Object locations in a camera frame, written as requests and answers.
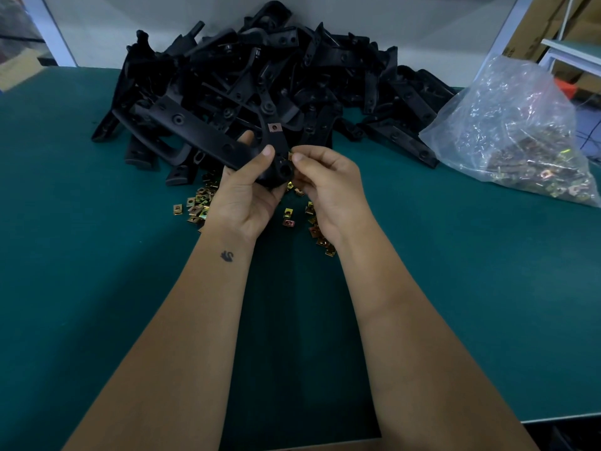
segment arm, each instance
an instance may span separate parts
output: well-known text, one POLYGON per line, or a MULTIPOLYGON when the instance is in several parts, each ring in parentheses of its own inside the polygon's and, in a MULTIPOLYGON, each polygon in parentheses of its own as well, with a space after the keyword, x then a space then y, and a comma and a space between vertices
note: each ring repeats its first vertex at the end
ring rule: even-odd
POLYGON ((275 154, 264 153, 224 170, 180 278, 64 451, 219 448, 252 251, 284 193, 254 183, 275 154))
POLYGON ((537 450, 407 272, 373 218, 357 166, 323 147, 293 151, 295 184, 340 255, 385 448, 537 450))

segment wrist tattoo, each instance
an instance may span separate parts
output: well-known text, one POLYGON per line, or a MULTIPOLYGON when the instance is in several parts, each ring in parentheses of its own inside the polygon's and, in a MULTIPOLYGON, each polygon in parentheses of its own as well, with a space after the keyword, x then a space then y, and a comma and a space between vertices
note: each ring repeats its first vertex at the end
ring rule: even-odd
POLYGON ((223 250, 221 257, 223 258, 223 261, 231 263, 233 261, 234 254, 231 251, 223 250))

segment person's left hand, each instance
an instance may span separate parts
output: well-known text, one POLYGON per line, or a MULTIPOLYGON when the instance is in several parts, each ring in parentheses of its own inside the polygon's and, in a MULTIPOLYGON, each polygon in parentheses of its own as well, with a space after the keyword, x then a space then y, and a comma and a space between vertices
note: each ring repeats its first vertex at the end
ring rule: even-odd
MULTIPOLYGON (((238 141, 250 145, 253 138, 253 132, 248 130, 238 141)), ((252 243, 257 240, 286 190, 286 183, 273 190, 255 183, 271 165, 274 155, 273 146, 267 145, 238 171, 223 167, 221 184, 211 201, 206 225, 227 228, 252 243)))

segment round hole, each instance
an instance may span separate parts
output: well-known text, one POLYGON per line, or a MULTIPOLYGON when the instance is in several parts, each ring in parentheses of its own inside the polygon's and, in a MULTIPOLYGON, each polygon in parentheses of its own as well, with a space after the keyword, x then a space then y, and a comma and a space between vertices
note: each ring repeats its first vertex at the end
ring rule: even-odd
POLYGON ((292 169, 290 169, 290 166, 288 165, 282 165, 280 166, 280 174, 284 177, 289 177, 292 175, 292 169))

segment orange object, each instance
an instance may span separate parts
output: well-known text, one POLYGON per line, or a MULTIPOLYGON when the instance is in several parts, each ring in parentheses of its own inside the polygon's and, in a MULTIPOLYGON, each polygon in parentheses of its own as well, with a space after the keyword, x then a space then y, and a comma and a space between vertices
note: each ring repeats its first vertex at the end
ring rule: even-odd
POLYGON ((578 87, 576 85, 574 85, 573 83, 567 83, 567 82, 565 82, 561 79, 557 79, 557 78, 555 78, 555 83, 560 88, 560 90, 563 91, 564 95, 567 96, 567 98, 569 100, 574 98, 574 95, 576 94, 576 91, 578 90, 578 87))

